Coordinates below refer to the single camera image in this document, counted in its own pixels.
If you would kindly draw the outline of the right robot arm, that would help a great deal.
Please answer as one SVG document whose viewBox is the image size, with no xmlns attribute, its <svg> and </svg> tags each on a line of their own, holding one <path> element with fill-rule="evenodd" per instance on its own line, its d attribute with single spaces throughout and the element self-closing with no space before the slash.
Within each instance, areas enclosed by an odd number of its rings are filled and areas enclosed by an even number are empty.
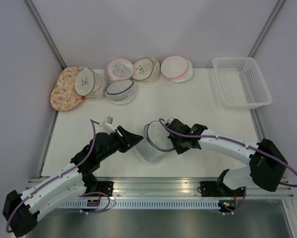
<svg viewBox="0 0 297 238">
<path fill-rule="evenodd" d="M 189 127 L 178 119 L 166 121 L 165 127 L 178 154 L 190 149 L 209 150 L 245 165 L 241 169 L 225 169 L 221 172 L 215 182 L 216 191 L 220 195 L 227 196 L 234 190 L 249 185 L 256 185 L 269 192 L 277 190 L 288 162 L 272 141 L 236 140 L 201 124 L 196 123 Z"/>
</svg>

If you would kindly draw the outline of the blue-trim mesh laundry bag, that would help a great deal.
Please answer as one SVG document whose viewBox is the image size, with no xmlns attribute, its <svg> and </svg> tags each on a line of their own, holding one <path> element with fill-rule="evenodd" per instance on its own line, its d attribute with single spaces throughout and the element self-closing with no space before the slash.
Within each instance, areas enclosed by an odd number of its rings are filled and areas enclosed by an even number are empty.
<svg viewBox="0 0 297 238">
<path fill-rule="evenodd" d="M 168 131 L 158 120 L 146 124 L 144 139 L 134 147 L 135 155 L 149 164 L 159 163 L 167 154 L 175 150 Z"/>
</svg>

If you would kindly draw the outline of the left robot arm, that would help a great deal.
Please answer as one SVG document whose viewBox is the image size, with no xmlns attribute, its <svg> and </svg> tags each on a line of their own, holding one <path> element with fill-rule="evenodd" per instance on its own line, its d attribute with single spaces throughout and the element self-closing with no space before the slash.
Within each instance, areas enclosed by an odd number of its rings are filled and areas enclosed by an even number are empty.
<svg viewBox="0 0 297 238">
<path fill-rule="evenodd" d="M 5 230 L 19 238 L 62 203 L 77 196 L 93 196 L 98 181 L 93 172 L 115 152 L 125 153 L 143 140 L 123 127 L 110 133 L 93 131 L 93 138 L 60 171 L 40 184 L 18 193 L 11 191 L 5 199 L 2 214 Z"/>
</svg>

